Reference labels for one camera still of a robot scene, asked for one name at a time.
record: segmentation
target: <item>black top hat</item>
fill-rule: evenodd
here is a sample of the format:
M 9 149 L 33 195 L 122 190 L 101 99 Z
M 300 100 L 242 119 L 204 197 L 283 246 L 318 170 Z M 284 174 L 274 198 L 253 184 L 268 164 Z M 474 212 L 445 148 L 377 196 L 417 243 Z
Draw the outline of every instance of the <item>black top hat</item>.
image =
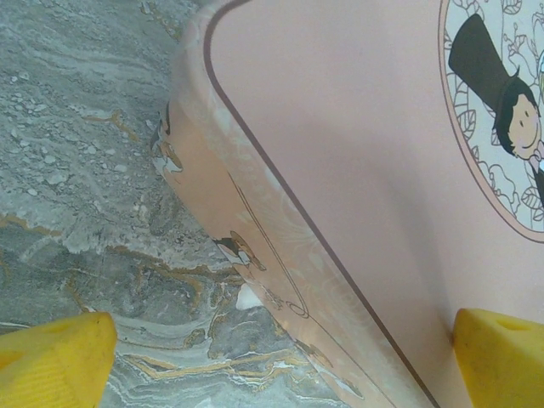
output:
M 513 79 L 502 64 L 479 14 L 463 23 L 451 44 L 449 66 L 495 113 Z

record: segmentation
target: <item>stone floor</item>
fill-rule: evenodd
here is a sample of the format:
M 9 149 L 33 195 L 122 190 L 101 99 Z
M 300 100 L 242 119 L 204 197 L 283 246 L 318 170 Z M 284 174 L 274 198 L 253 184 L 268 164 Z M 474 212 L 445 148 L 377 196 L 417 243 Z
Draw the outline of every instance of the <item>stone floor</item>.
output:
M 105 310 L 103 407 L 339 407 L 150 163 L 190 0 L 0 4 L 0 333 Z

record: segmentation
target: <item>pink box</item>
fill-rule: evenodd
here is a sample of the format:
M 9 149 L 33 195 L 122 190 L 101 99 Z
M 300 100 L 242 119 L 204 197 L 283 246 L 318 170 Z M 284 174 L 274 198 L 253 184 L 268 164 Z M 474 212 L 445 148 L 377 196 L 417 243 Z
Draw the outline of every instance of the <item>pink box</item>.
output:
M 515 0 L 188 24 L 155 164 L 350 405 L 470 406 L 457 310 L 544 321 L 543 24 Z

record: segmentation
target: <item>black hair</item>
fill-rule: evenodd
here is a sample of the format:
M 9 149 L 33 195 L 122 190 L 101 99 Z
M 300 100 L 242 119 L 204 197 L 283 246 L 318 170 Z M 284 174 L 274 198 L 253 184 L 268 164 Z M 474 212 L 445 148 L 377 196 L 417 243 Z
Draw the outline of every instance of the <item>black hair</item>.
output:
M 538 104 L 536 103 L 535 95 L 530 90 L 529 85 L 519 79 L 519 69 L 510 79 L 504 94 L 502 95 L 501 109 L 496 113 L 494 129 L 496 130 L 497 138 L 501 143 L 502 148 L 513 156 L 513 144 L 508 134 L 510 125 L 513 119 L 513 107 L 518 103 L 520 95 L 525 95 L 525 98 L 535 107 L 540 117 Z

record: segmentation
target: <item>cartoon groom illustration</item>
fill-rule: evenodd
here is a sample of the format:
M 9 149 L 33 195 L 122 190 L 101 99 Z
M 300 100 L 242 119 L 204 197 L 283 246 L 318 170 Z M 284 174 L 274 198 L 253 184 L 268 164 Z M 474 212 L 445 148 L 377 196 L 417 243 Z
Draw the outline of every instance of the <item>cartoon groom illustration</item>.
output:
M 482 18 L 474 14 L 459 29 L 452 45 L 450 68 L 495 112 L 493 128 L 502 148 L 527 161 L 544 206 L 544 143 L 540 112 L 519 70 L 509 76 Z

